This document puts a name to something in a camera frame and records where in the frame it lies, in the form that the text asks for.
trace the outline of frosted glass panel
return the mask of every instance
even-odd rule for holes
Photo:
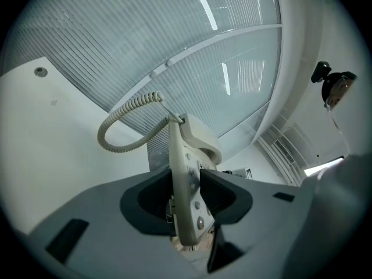
[[[221,137],[269,101],[276,80],[279,43],[276,28],[217,42],[176,63],[135,96],[160,90],[175,112],[195,115]],[[165,115],[161,106],[152,105],[130,113],[123,122],[145,134]],[[148,153],[151,168],[167,163],[166,129],[148,143]]]
[[[252,142],[269,104],[219,138],[222,161],[233,157]]]
[[[9,33],[1,72],[46,56],[109,111],[185,48],[227,30],[279,22],[277,0],[31,0]],[[262,65],[227,69],[246,73]]]

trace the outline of black slot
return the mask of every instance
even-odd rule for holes
[[[88,225],[84,220],[71,219],[45,250],[59,262],[65,263]]]
[[[233,177],[220,173],[223,177]],[[251,209],[253,198],[249,191],[222,179],[209,170],[200,170],[200,193],[218,224],[238,222]]]
[[[166,169],[126,190],[120,200],[120,211],[143,234],[174,237],[174,223],[166,217],[172,193],[172,175],[170,169]]]
[[[286,201],[286,202],[292,202],[295,198],[294,195],[286,194],[286,193],[283,193],[283,192],[275,193],[273,195],[273,197],[278,198],[278,199],[282,199],[283,201]]]
[[[217,226],[214,229],[213,246],[207,265],[208,273],[228,265],[243,254],[235,245],[225,242],[222,230]]]

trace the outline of coiled cord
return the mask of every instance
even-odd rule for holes
[[[114,146],[108,143],[105,140],[105,135],[107,130],[110,128],[112,124],[114,124],[118,119],[123,117],[125,114],[129,113],[131,110],[139,108],[140,106],[149,104],[151,102],[160,102],[160,104],[177,120],[178,123],[182,124],[183,121],[178,117],[175,113],[170,111],[165,105],[162,103],[164,101],[164,96],[160,93],[160,91],[152,91],[146,94],[143,94],[137,98],[129,100],[121,107],[116,109],[110,116],[108,116],[105,121],[102,122],[101,126],[99,126],[97,132],[97,140],[101,147],[105,150],[114,153],[124,153],[129,152],[134,149],[139,148],[140,146],[146,144],[149,140],[151,140],[156,134],[160,132],[164,127],[167,126],[169,123],[169,117],[165,117],[161,120],[149,133],[147,133],[144,137],[139,139],[137,142],[133,142],[132,144],[126,146]]]

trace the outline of gray panel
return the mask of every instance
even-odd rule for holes
[[[170,237],[144,235],[120,212],[119,202],[130,187],[158,172],[126,178],[90,188],[63,205],[30,235],[33,243],[47,246],[71,218],[90,224],[67,266],[89,278],[194,278],[200,273],[177,253]]]
[[[244,249],[246,254],[212,277],[281,278],[287,256],[306,221],[317,179],[308,178],[297,188],[219,175],[247,189],[253,196],[253,206],[238,224],[222,226],[225,240]],[[273,198],[276,192],[295,198],[288,203]]]

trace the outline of white wall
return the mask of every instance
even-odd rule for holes
[[[250,145],[234,157],[217,166],[219,171],[243,168],[251,169],[252,177],[256,181],[287,185],[285,180],[276,173],[255,145]]]
[[[35,76],[45,67],[48,75]],[[29,233],[81,191],[149,171],[146,146],[110,153],[96,132],[107,113],[41,58],[0,78],[1,197],[13,225]],[[114,144],[142,136],[121,122],[108,131]]]
[[[303,65],[299,72],[296,80],[298,86],[291,92],[291,97],[281,112],[282,116],[274,124],[295,144],[308,164],[315,166],[345,156],[349,152],[345,135],[335,127],[332,114],[324,109],[321,98],[323,83],[313,84],[310,81],[316,63],[327,61],[332,72],[351,71],[359,77],[355,84],[360,86],[358,89],[362,92],[359,95],[361,104],[357,106],[353,103],[345,107],[353,117],[361,117],[363,110],[370,110],[367,99],[370,99],[371,94],[372,71],[367,46],[341,3],[338,0],[304,1],[308,9],[316,10],[313,15],[318,17],[314,18],[314,24],[321,30],[320,38],[317,38],[318,34],[308,33],[308,41],[314,44],[320,42],[320,45],[316,53],[304,50],[304,55],[308,56],[303,56],[302,60],[306,65]],[[343,116],[344,120],[349,119],[345,112]],[[350,123],[354,128],[354,137],[360,136],[360,130],[366,128],[368,116],[370,117],[370,114],[366,114],[364,123],[359,121],[359,125]]]

